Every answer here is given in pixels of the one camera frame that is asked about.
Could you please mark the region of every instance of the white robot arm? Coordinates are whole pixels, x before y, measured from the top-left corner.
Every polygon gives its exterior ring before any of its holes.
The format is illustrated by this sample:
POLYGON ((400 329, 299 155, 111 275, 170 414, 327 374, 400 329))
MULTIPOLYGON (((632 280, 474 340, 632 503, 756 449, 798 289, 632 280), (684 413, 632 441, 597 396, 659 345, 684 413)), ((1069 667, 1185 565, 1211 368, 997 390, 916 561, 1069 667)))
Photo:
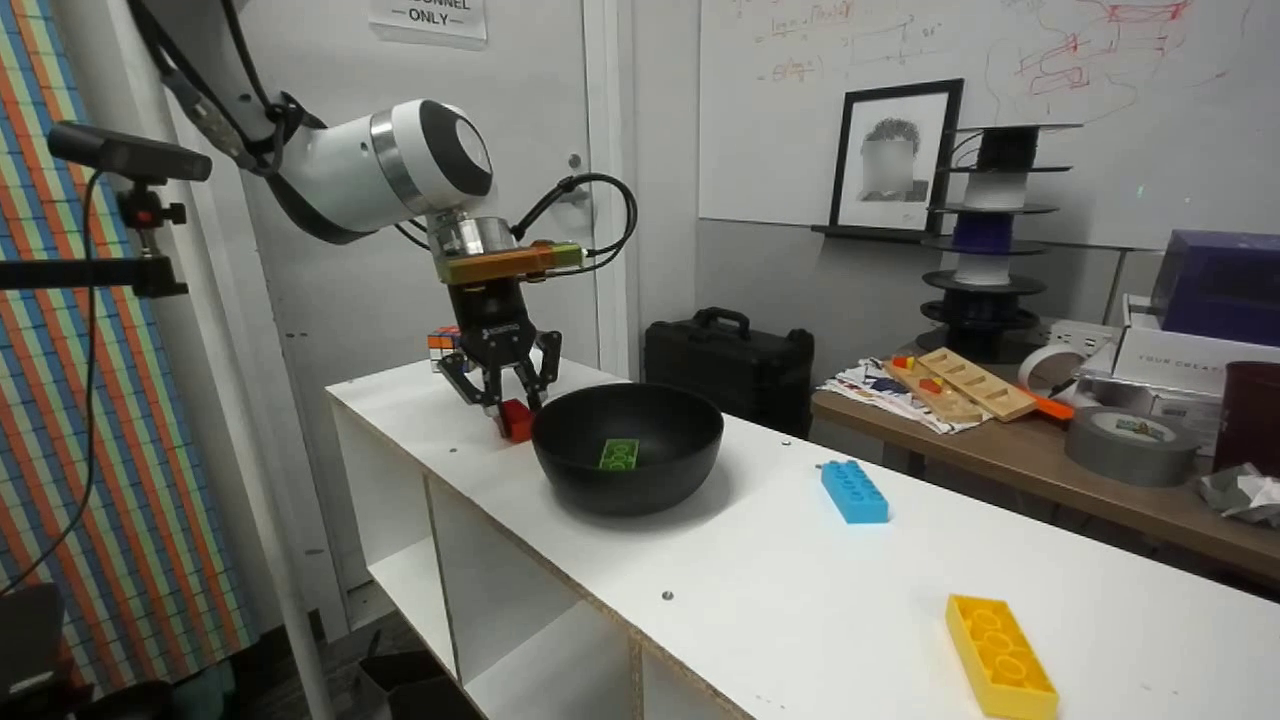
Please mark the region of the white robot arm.
POLYGON ((291 94, 268 94, 231 0, 129 0, 129 12, 187 118, 321 241, 455 212, 493 189, 488 148, 452 105, 404 99, 325 126, 291 94))

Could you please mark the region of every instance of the green object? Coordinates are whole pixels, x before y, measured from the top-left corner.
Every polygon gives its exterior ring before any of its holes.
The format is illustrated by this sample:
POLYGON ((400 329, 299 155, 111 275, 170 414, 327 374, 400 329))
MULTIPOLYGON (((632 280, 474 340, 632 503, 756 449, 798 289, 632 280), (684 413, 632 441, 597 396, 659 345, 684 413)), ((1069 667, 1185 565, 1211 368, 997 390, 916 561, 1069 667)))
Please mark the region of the green object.
POLYGON ((632 472, 638 462, 638 441, 604 441, 599 472, 632 472))

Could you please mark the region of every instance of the colorful striped curtain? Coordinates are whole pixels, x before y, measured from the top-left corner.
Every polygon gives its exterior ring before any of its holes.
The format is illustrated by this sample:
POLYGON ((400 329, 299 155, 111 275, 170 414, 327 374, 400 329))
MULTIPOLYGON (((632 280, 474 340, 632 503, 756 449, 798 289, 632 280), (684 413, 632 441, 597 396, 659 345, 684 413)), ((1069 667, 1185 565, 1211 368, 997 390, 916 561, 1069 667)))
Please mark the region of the colorful striped curtain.
MULTIPOLYGON (((0 258, 72 258, 89 172, 53 161, 45 126, 85 118, 85 99, 53 0, 4 0, 0 19, 0 258)), ((97 255, 135 255, 107 184, 92 236, 97 255)), ((129 289, 101 292, 101 485, 85 522, 30 574, 65 592, 65 651, 97 691, 185 681, 253 641, 146 304, 129 289)), ((85 487, 85 310, 85 292, 0 292, 0 589, 67 522, 85 487)))

